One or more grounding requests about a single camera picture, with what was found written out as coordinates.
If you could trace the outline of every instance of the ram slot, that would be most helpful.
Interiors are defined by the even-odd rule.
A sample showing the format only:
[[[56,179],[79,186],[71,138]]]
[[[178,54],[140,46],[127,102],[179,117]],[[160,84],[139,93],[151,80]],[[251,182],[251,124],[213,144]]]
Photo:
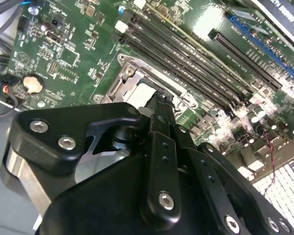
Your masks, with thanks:
[[[155,62],[163,70],[170,71],[178,80],[184,82],[189,88],[199,92],[204,98],[213,102],[217,107],[223,109],[227,114],[231,113],[231,109],[223,101],[219,100],[217,97],[212,96],[209,91],[201,86],[201,84],[196,83],[195,81],[187,78],[182,72],[177,68],[178,66],[170,61],[170,59],[165,60],[164,56],[161,56],[157,51],[153,51],[150,48],[147,48],[141,44],[136,38],[132,35],[127,36],[124,39],[121,39],[121,43],[125,43],[130,47],[134,48],[136,52],[140,53],[144,58],[149,59]]]
[[[164,54],[166,54],[171,59],[173,59],[177,64],[180,65],[180,67],[187,70],[188,73],[190,73],[196,79],[199,79],[211,90],[217,93],[220,97],[222,97],[223,99],[226,99],[235,107],[239,106],[239,102],[238,102],[239,99],[234,94],[227,91],[225,88],[222,88],[222,84],[220,84],[219,81],[216,81],[210,74],[206,73],[203,69],[200,69],[197,64],[195,64],[190,59],[188,59],[184,54],[179,53],[178,50],[168,45],[161,38],[157,36],[155,37],[150,36],[152,32],[148,31],[147,29],[143,30],[144,26],[139,26],[139,28],[136,28],[138,27],[138,25],[130,24],[130,27],[134,31],[135,29],[137,29],[135,31],[135,34],[137,37],[141,39],[144,38],[144,40],[149,40],[150,44],[152,44],[154,47],[157,47]]]
[[[144,31],[152,32],[157,38],[162,39],[165,42],[164,46],[170,47],[170,50],[174,51],[176,56],[178,56],[179,58],[184,57],[185,63],[190,65],[192,68],[196,66],[197,68],[202,70],[202,73],[204,73],[203,74],[204,76],[212,77],[213,80],[215,80],[215,83],[217,86],[219,86],[220,88],[224,87],[226,90],[228,90],[228,92],[231,93],[232,96],[235,96],[236,98],[238,98],[239,101],[244,101],[245,96],[240,90],[238,90],[236,87],[231,85],[228,81],[221,78],[216,72],[214,72],[211,68],[209,68],[204,63],[198,63],[198,61],[200,60],[209,61],[208,58],[205,58],[205,56],[203,55],[199,55],[199,53],[196,53],[196,50],[194,49],[191,50],[192,53],[190,51],[186,51],[185,47],[182,47],[181,45],[178,44],[178,42],[176,42],[174,39],[169,37],[169,35],[172,35],[172,32],[168,32],[169,35],[167,35],[164,33],[164,31],[160,30],[151,22],[143,18],[139,18],[138,21],[135,21],[134,19],[132,19],[131,24],[142,32]],[[230,77],[228,77],[226,74],[224,75],[227,77],[228,80],[233,82],[233,80]]]
[[[248,56],[246,56],[239,48],[227,40],[221,33],[212,31],[210,38],[222,49],[237,58],[242,64],[258,75],[265,84],[267,84],[274,91],[279,90],[282,85],[274,79],[267,71],[257,65]]]
[[[163,46],[157,44],[155,41],[148,41],[150,38],[147,35],[142,35],[139,32],[132,32],[132,35],[137,38],[140,43],[142,43],[144,46],[146,46],[147,48],[153,50],[155,49],[156,52],[162,52],[164,55],[164,59],[170,60],[172,63],[174,63],[174,65],[176,66],[176,68],[185,76],[187,76],[189,79],[193,80],[193,81],[197,81],[199,82],[199,84],[204,87],[208,92],[214,94],[214,96],[216,96],[219,100],[222,100],[224,103],[228,103],[228,104],[232,104],[233,99],[231,99],[231,97],[228,95],[225,96],[224,92],[218,91],[218,89],[216,89],[215,85],[211,85],[211,82],[207,82],[205,79],[203,79],[203,77],[201,75],[199,75],[198,73],[194,73],[194,72],[190,72],[189,71],[189,66],[187,66],[184,63],[179,63],[176,58],[174,57],[174,55],[171,55],[166,49],[164,49]]]
[[[162,24],[160,21],[160,19],[158,18],[157,15],[155,15],[153,12],[148,14],[148,16],[144,15],[144,18],[141,18],[139,20],[139,22],[143,22],[144,24],[149,24],[150,27],[154,28],[155,31],[157,31],[157,33],[159,34],[164,34],[170,41],[168,42],[170,45],[174,45],[175,48],[177,48],[178,50],[182,50],[184,53],[188,54],[190,56],[190,58],[197,63],[197,61],[207,61],[207,65],[205,64],[206,67],[209,66],[209,70],[218,70],[220,72],[222,72],[223,75],[226,76],[226,79],[231,81],[231,83],[233,83],[233,81],[235,80],[238,85],[240,85],[241,88],[244,88],[246,91],[248,91],[250,94],[253,93],[253,91],[250,90],[250,88],[241,82],[241,80],[239,80],[236,77],[230,77],[228,74],[224,73],[223,69],[221,69],[218,66],[218,62],[213,62],[212,60],[214,59],[209,59],[207,56],[207,54],[204,51],[201,51],[200,49],[195,49],[190,43],[186,42],[184,39],[182,39],[180,36],[178,36],[177,34],[175,34],[174,32],[172,32],[172,30],[170,30],[169,28],[167,28],[164,24]],[[216,77],[219,78],[219,74],[217,74],[216,72],[214,72],[214,74],[216,75]],[[228,84],[228,82],[224,81],[224,84],[226,86],[231,86],[233,87],[233,89],[235,89],[235,93],[237,93],[238,97],[242,97],[242,99],[245,99],[245,95],[239,91],[236,87],[234,87],[232,84]]]

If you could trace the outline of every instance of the red wire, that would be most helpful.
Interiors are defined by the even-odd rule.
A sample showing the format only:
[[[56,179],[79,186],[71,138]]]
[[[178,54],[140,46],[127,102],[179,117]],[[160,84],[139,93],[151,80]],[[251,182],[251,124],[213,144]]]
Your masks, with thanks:
[[[275,159],[273,157],[273,152],[274,152],[274,148],[273,148],[273,145],[272,143],[270,142],[269,140],[269,137],[268,137],[268,133],[264,133],[264,136],[266,138],[266,141],[267,141],[267,144],[269,145],[270,147],[270,160],[271,160],[271,167],[272,167],[272,172],[273,172],[273,178],[271,180],[271,183],[268,185],[268,187],[265,189],[265,193],[264,193],[264,196],[266,195],[268,189],[275,183],[275,165],[274,165],[274,162],[275,162]]]
[[[9,89],[8,89],[8,86],[7,86],[7,85],[5,85],[5,86],[3,87],[3,92],[4,92],[4,93],[9,93]]]

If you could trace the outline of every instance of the blue pcie slot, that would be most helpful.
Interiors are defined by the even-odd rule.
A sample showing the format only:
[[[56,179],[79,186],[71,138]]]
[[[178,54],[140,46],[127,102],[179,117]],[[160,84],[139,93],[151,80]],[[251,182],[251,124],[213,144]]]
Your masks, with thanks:
[[[265,46],[262,42],[260,42],[257,38],[255,38],[249,29],[241,24],[237,18],[233,15],[227,16],[228,20],[234,24],[242,33],[244,33],[256,46],[258,46],[263,52],[265,52],[268,56],[270,56],[279,66],[281,66],[290,76],[294,77],[294,69],[286,66],[279,57],[277,57],[267,46]]]

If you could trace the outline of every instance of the silver screw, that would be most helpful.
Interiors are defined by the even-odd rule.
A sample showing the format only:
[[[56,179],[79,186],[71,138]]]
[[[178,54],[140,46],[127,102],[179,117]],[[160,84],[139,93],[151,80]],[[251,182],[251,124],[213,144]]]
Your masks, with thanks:
[[[58,145],[65,150],[72,150],[76,147],[76,142],[71,137],[61,137]]]
[[[39,9],[37,8],[37,6],[30,6],[28,8],[28,12],[32,15],[32,16],[37,16],[39,13]]]
[[[44,133],[49,129],[49,126],[44,121],[35,120],[29,124],[30,129],[33,132]]]
[[[186,133],[186,129],[183,126],[180,126],[179,129],[181,132]]]
[[[208,149],[208,151],[209,152],[214,152],[214,149],[213,149],[213,147],[212,146],[210,146],[209,144],[207,145],[207,149]]]
[[[277,224],[271,219],[271,218],[267,218],[267,222],[269,224],[269,227],[274,230],[275,232],[279,232],[279,227],[277,226]]]
[[[126,74],[127,76],[132,76],[132,75],[134,74],[134,69],[131,68],[131,67],[127,67],[127,68],[125,69],[125,74]]]
[[[133,115],[137,114],[136,109],[134,109],[133,107],[129,107],[127,110]]]
[[[159,194],[159,203],[166,210],[171,211],[174,208],[173,199],[165,192]]]
[[[240,226],[239,226],[239,224],[231,216],[227,215],[225,217],[225,222],[226,222],[226,225],[229,227],[229,229],[232,232],[234,232],[235,234],[239,234],[240,233]]]
[[[288,233],[291,232],[291,230],[288,227],[288,225],[286,223],[284,223],[284,221],[282,219],[279,219],[279,222],[280,222],[281,226],[284,228],[285,231],[287,231]]]

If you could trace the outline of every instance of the motherboard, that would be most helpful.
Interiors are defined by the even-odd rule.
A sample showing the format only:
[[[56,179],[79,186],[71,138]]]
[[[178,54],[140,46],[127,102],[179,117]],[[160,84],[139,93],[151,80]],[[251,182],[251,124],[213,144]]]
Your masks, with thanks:
[[[294,148],[294,43],[235,1],[46,0],[24,7],[8,73],[28,109],[139,108],[160,91],[246,177],[270,167],[270,146]]]

